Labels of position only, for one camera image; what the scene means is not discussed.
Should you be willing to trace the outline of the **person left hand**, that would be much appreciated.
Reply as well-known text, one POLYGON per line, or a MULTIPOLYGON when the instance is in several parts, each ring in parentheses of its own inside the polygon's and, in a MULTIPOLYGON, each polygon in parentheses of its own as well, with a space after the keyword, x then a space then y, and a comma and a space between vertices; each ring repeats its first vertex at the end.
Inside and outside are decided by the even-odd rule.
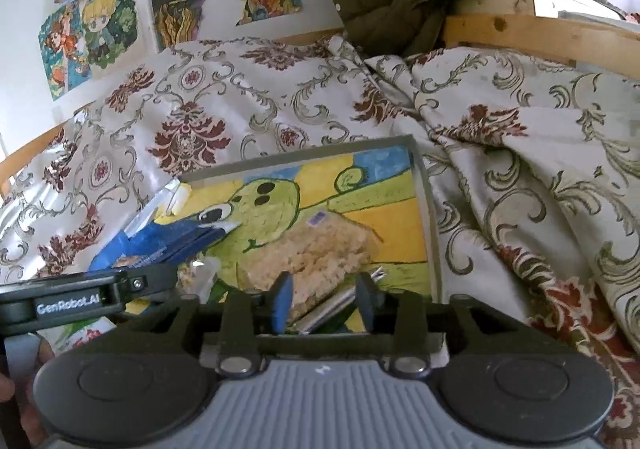
POLYGON ((40 368, 53 357, 51 346, 35 333, 9 337, 1 346, 6 354, 6 368, 1 368, 1 403, 16 401, 21 430, 28 439, 26 447, 37 448, 49 434, 35 406, 32 385, 40 368))

